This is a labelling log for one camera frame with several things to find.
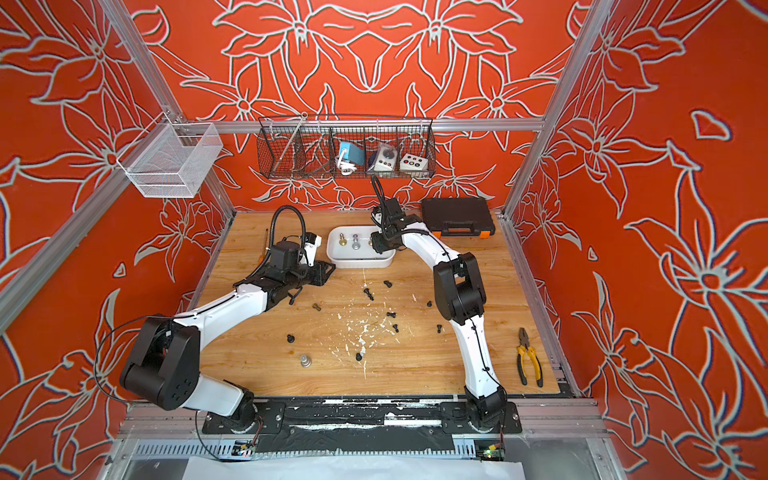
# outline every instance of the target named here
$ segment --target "orange wall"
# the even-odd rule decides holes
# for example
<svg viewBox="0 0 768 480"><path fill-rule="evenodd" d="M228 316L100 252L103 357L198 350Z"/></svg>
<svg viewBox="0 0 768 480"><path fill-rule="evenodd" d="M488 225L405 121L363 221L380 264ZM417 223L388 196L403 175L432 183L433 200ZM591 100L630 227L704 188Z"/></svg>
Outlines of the orange wall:
<svg viewBox="0 0 768 480"><path fill-rule="evenodd" d="M2 336L0 478L96 477L126 407L95 382L126 394L118 378L141 323L104 339L185 311L223 228L205 186L191 200L122 194Z"/></svg>
<svg viewBox="0 0 768 480"><path fill-rule="evenodd" d="M617 2L515 211L630 478L768 475L768 9Z"/></svg>
<svg viewBox="0 0 768 480"><path fill-rule="evenodd" d="M173 2L127 0L186 116L350 113L432 118L543 115L586 16L579 0ZM388 193L480 196L500 207L533 133L440 135L437 174ZM365 208L369 182L266 180L256 139L227 135L217 172L239 210L286 201Z"/></svg>
<svg viewBox="0 0 768 480"><path fill-rule="evenodd" d="M0 289L160 112L97 0L0 2Z"/></svg>
<svg viewBox="0 0 768 480"><path fill-rule="evenodd" d="M95 0L0 2L0 288L115 168L159 113ZM125 406L114 392L135 331L191 299L223 217L210 191L132 186L0 336L0 478L95 478Z"/></svg>

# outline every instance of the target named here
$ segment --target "white control box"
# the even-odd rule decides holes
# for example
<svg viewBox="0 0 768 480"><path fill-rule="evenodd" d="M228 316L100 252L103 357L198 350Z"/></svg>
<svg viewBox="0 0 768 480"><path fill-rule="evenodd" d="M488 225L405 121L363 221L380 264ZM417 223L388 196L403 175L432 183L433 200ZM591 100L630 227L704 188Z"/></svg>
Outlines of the white control box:
<svg viewBox="0 0 768 480"><path fill-rule="evenodd" d="M391 172L397 164L397 149L390 144L379 144L372 169L375 172Z"/></svg>
<svg viewBox="0 0 768 480"><path fill-rule="evenodd" d="M416 173L427 170L429 162L424 157L418 157L412 154L405 154L400 159L400 171L405 173Z"/></svg>

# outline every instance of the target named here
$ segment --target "black cable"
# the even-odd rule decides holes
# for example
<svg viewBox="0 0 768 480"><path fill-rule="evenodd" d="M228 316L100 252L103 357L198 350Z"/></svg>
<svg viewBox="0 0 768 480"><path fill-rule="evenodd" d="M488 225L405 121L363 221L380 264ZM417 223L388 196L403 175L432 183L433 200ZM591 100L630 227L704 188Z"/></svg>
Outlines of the black cable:
<svg viewBox="0 0 768 480"><path fill-rule="evenodd" d="M493 380L493 383L500 386L502 389L504 388L501 383L498 382L497 379L493 378L493 375L491 375L491 369L485 364L485 359L482 356L482 347L480 347L480 335L478 334L478 327L475 325L475 321L472 319L469 319L470 322L472 322L472 329L475 331L475 338L478 340L478 351L480 353L480 361L482 362L482 369L485 371L485 374L488 375L488 377Z"/></svg>
<svg viewBox="0 0 768 480"><path fill-rule="evenodd" d="M269 242L269 246L267 247L266 255L264 255L264 258L261 260L259 265L255 269L253 269L253 272L249 273L244 280L248 280L253 275L255 275L256 272L258 272L262 266L266 265L266 262L268 262L270 257L272 256L272 247L274 247L275 245L275 226L277 225L277 218L280 216L280 214L284 210L291 210L299 218L299 222L301 223L301 238L299 238L299 244L301 246L301 251L304 253L304 257L306 258L306 250L304 250L304 242L306 241L306 225L304 223L304 217L302 216L299 209L294 207L293 205L283 205L279 207L277 210L275 210L275 213L272 216L272 223L270 225L270 242Z"/></svg>
<svg viewBox="0 0 768 480"><path fill-rule="evenodd" d="M208 445L205 445L203 442L203 437L200 436L200 427L197 426L197 414L200 413L200 410L194 411L194 432L197 434L197 439L200 440L200 444L203 446L206 452L208 452L208 455L214 457L217 462L224 463L224 460L216 455L208 448Z"/></svg>
<svg viewBox="0 0 768 480"><path fill-rule="evenodd" d="M440 240L438 240L438 238L435 237L432 234L432 232L428 232L426 230L420 230L418 228L405 228L405 229L400 230L399 232L393 234L391 237L387 237L386 239L387 240L392 240L392 239L397 238L397 237L402 237L406 233L418 233L419 235L426 235L427 237L430 237L430 238L434 239L435 242L437 242L437 244L440 246L440 248L442 248L442 251L445 252L445 256L448 257L449 260L451 259L451 254L448 253L448 251L443 246L442 242Z"/></svg>
<svg viewBox="0 0 768 480"><path fill-rule="evenodd" d="M148 402L147 400L123 400L123 399L120 399L120 398L118 398L118 397L108 393L106 390L104 390L104 387L101 385L101 382L99 381L99 377L101 375L97 371L98 356L99 356L99 353L101 352L101 347L104 346L104 344L107 342L107 339L112 335L112 333L115 333L117 330L123 328L126 325L131 325L134 322L138 322L139 320L143 320L143 319L146 319L148 317L149 317L148 315L140 316L140 317L135 318L135 319L133 319L133 320L131 320L129 322L123 323L122 325L118 325L118 326L114 327L112 330L109 331L109 333L107 333L106 336L104 336L104 338L101 340L101 343L99 343L98 346L96 347L96 356L94 357L94 380L96 381L96 386L98 387L99 390L101 390L101 393L104 393L107 397L115 400L116 402L122 402L122 403L125 403L127 405L133 405L133 404L136 404L136 403L151 403L151 402Z"/></svg>

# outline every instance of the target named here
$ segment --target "wooden tabletop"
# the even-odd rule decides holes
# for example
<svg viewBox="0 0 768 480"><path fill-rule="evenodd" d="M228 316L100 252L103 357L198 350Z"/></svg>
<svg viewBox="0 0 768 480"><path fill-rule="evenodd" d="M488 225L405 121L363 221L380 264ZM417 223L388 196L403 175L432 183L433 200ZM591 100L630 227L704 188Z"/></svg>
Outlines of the wooden tabletop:
<svg viewBox="0 0 768 480"><path fill-rule="evenodd" d="M257 265L264 230L272 214L237 214L200 305L229 293ZM369 213L308 212L307 231L323 237L318 258L327 260L328 234L341 225L369 225ZM292 212L280 215L276 238L300 233ZM496 374L509 393L558 392L528 303L512 265L501 229L488 239L443 239L478 259L485 292L485 332ZM392 282L387 288L384 280ZM363 293L370 288L371 301ZM433 395L464 392L464 366L448 320L434 302L432 269L409 250L398 252L383 269L336 269L325 286L305 286L291 306L278 306L248 319L214 340L201 353L209 376L246 386L257 396ZM321 310L316 311L316 303ZM396 318L386 315L397 314ZM398 326L398 333L393 325ZM442 325L438 333L437 325ZM518 376L516 347L524 327L538 352L544 388ZM293 335L296 340L288 343ZM355 355L364 353L362 361ZM300 357L308 355L309 368Z"/></svg>

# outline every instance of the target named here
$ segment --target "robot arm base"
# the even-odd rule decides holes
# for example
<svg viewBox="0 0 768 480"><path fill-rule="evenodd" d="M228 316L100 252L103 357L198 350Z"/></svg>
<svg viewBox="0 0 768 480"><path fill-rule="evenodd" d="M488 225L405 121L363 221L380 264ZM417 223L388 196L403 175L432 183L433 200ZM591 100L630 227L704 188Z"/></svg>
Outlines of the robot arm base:
<svg viewBox="0 0 768 480"><path fill-rule="evenodd" d="M504 421L502 413L507 408L507 392L499 386L495 392L480 398L464 387L467 395L469 422L479 431L487 431Z"/></svg>

